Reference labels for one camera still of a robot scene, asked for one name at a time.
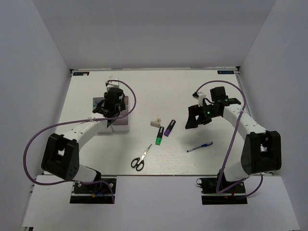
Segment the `purple highlighter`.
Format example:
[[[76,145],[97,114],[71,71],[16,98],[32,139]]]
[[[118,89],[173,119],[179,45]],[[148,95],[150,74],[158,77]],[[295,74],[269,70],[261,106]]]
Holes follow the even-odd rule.
[[[168,137],[168,136],[170,135],[170,133],[171,133],[172,129],[174,128],[174,125],[175,125],[175,124],[176,124],[176,121],[172,119],[172,120],[170,121],[170,123],[169,123],[167,129],[166,129],[165,132],[164,132],[164,135],[165,135],[166,137]]]

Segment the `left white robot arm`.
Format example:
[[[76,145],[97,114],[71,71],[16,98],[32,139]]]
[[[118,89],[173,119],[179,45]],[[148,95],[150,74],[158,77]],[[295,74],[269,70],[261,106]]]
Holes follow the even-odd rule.
[[[88,122],[64,134],[49,136],[41,167],[43,170],[65,180],[84,182],[91,192],[102,186],[101,173],[79,163],[79,151],[94,136],[112,132],[114,118],[126,109],[125,95],[120,88],[110,88],[90,115]]]

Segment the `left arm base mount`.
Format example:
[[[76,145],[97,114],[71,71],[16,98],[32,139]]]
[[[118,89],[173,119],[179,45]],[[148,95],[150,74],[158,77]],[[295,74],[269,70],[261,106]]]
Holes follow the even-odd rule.
[[[110,205],[115,202],[116,178],[103,178],[105,183],[83,185],[74,183],[70,196],[70,204]]]

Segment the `white eraser block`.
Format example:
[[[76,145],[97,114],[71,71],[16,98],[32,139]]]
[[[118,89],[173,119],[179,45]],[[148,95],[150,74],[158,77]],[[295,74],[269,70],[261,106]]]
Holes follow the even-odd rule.
[[[159,128],[160,127],[160,120],[151,121],[150,126]]]

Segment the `black handled scissors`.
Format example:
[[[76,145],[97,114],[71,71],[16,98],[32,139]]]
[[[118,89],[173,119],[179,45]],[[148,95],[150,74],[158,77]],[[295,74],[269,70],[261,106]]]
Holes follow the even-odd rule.
[[[131,161],[131,168],[134,168],[137,172],[140,172],[143,170],[144,168],[144,159],[146,157],[146,155],[148,154],[150,148],[151,148],[152,144],[150,144],[147,149],[144,151],[144,153],[142,154],[141,157],[137,157],[137,158],[134,158],[132,161]]]

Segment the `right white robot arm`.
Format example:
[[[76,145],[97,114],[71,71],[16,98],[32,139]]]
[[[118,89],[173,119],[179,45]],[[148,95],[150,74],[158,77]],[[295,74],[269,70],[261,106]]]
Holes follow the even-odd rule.
[[[186,129],[206,125],[213,118],[222,117],[234,127],[232,141],[239,134],[244,146],[240,160],[227,165],[227,160],[217,174],[216,192],[230,191],[235,185],[252,175],[268,173],[282,167],[281,136],[277,131],[270,131],[258,124],[236,98],[229,98],[224,87],[210,90],[211,101],[198,92],[193,97],[198,100],[196,105],[188,108]]]

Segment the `green highlighter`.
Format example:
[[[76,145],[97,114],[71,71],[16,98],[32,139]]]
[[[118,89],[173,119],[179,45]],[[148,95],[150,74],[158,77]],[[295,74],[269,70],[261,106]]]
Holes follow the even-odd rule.
[[[164,134],[164,127],[160,127],[156,136],[155,144],[160,145]]]

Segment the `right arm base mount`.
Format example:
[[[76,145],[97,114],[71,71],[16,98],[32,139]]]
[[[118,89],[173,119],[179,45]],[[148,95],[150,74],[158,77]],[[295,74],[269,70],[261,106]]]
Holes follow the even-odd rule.
[[[196,185],[201,189],[202,205],[248,204],[243,182],[220,194],[216,192],[217,183],[218,178],[214,177],[198,178],[196,180]]]

